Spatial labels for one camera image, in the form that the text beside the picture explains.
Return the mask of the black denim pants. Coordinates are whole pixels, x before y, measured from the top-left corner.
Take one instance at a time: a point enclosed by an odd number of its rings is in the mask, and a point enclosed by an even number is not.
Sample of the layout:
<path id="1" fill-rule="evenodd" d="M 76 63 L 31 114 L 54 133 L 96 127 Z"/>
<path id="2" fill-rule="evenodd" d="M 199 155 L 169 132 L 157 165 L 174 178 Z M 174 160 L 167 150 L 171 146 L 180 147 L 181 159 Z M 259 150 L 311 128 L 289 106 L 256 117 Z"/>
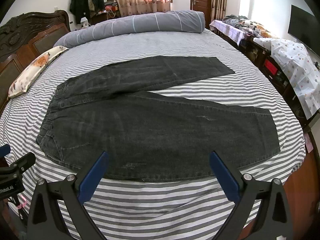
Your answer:
<path id="1" fill-rule="evenodd" d="M 107 152 L 105 177 L 116 180 L 207 177 L 212 152 L 238 168 L 260 163 L 280 152 L 268 110 L 158 93 L 232 73 L 214 57 L 157 56 L 104 66 L 57 87 L 36 142 L 71 170 Z"/>

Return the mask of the grey white striped bed sheet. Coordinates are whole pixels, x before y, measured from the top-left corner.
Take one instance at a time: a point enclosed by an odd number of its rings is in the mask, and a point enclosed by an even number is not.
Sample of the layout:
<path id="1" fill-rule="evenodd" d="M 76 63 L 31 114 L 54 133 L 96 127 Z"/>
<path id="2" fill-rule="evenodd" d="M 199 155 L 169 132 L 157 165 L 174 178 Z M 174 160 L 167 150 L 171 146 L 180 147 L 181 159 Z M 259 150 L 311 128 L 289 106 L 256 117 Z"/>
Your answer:
<path id="1" fill-rule="evenodd" d="M 299 121 L 269 80 L 228 42 L 209 30 L 202 33 L 153 32 L 91 41 L 69 49 L 35 81 L 27 93 L 10 99 L 1 116 L 1 144 L 8 162 L 33 152 L 36 163 L 25 172 L 22 198 L 31 200 L 38 179 L 57 181 L 69 170 L 50 161 L 36 143 L 57 86 L 107 64 L 153 56 L 216 57 L 234 74 L 161 91 L 165 96 L 210 100 L 225 105 L 268 109 L 277 127 L 280 152 L 247 169 L 257 180 L 286 181 L 306 156 Z M 103 179 L 86 210 L 108 239 L 211 239 L 230 214 L 215 178 L 175 183 Z"/>

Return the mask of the floral white pillow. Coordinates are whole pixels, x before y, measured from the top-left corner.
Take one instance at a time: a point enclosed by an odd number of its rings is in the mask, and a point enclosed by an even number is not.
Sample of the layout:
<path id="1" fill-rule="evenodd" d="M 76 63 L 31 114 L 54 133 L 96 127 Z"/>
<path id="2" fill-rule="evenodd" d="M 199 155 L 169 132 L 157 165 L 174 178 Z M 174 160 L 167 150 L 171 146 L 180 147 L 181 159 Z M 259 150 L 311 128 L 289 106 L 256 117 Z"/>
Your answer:
<path id="1" fill-rule="evenodd" d="M 56 46 L 38 56 L 11 84 L 8 90 L 8 98 L 15 98 L 26 93 L 46 67 L 67 50 L 67 47 Z"/>

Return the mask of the dark wooden headboard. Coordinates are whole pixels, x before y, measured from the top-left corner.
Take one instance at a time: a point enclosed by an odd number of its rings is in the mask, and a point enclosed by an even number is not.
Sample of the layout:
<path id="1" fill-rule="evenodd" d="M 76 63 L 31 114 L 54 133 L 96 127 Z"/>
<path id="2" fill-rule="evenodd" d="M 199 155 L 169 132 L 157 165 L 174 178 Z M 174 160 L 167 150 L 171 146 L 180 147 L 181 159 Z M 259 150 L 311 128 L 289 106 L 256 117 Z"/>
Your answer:
<path id="1" fill-rule="evenodd" d="M 21 14 L 1 26 L 1 111 L 8 103 L 9 87 L 19 74 L 70 31 L 64 10 Z"/>

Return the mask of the white patterned cloth cover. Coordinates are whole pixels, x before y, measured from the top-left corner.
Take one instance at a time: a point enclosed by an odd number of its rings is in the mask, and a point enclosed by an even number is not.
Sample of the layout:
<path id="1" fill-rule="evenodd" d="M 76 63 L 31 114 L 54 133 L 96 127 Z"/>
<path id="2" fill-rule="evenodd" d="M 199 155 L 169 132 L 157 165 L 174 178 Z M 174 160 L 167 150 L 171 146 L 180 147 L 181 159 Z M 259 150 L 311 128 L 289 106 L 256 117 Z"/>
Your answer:
<path id="1" fill-rule="evenodd" d="M 253 38 L 271 52 L 298 97 L 304 114 L 310 119 L 319 110 L 319 70 L 301 43 L 281 38 Z"/>

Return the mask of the dark low cabinet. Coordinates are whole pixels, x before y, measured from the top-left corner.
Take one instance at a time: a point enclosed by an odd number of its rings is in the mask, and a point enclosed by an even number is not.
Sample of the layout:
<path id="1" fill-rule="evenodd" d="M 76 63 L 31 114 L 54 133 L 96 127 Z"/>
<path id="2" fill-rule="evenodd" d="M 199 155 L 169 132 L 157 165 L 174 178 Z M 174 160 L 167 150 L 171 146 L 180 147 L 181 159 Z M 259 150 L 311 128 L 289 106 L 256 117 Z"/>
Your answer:
<path id="1" fill-rule="evenodd" d="M 271 52 L 253 41 L 253 36 L 246 36 L 238 45 L 238 49 L 269 79 L 278 93 L 293 111 L 302 128 L 309 124 L 301 103 L 298 100 L 288 78 L 280 66 L 271 57 Z"/>

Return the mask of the hanging dark jackets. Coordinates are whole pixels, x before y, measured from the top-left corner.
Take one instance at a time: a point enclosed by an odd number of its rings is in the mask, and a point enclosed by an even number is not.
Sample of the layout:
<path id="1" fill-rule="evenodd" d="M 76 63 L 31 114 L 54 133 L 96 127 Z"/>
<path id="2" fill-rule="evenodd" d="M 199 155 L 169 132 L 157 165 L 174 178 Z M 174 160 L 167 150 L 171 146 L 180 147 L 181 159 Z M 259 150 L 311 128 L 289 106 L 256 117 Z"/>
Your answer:
<path id="1" fill-rule="evenodd" d="M 74 15 L 75 23 L 80 24 L 82 18 L 92 16 L 105 9 L 104 0 L 71 0 L 69 10 Z"/>

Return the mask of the pile of clothes on bench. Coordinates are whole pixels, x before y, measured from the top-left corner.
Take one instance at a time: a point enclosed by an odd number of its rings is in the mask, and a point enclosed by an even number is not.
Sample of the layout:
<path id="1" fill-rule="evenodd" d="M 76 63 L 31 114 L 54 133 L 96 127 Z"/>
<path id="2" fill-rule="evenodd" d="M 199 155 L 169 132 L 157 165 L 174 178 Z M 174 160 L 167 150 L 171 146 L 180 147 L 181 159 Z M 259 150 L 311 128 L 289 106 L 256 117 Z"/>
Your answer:
<path id="1" fill-rule="evenodd" d="M 237 45 L 247 36 L 272 38 L 272 34 L 262 24 L 245 16 L 228 15 L 222 20 L 213 20 L 209 27 L 210 30 L 221 32 Z"/>

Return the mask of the grey rolled duvet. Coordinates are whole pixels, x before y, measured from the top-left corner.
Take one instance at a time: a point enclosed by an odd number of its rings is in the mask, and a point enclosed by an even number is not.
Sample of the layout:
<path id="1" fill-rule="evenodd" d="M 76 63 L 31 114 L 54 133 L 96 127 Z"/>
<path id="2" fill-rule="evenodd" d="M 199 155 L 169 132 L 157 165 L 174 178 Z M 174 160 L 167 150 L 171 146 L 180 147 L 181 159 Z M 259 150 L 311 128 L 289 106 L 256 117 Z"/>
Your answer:
<path id="1" fill-rule="evenodd" d="M 85 29 L 71 31 L 61 37 L 54 46 L 73 48 L 109 37 L 156 31 L 201 33 L 204 31 L 205 25 L 204 13 L 193 10 L 132 15 L 106 20 Z"/>

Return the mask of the black wall television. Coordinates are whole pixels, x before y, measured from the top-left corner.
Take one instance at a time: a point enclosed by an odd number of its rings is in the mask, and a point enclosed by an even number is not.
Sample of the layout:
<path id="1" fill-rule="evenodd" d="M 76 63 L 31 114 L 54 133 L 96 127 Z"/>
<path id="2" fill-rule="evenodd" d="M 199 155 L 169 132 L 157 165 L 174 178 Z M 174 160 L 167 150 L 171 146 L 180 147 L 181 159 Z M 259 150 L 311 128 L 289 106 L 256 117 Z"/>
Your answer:
<path id="1" fill-rule="evenodd" d="M 319 56 L 319 22 L 307 11 L 291 5 L 288 33 Z"/>

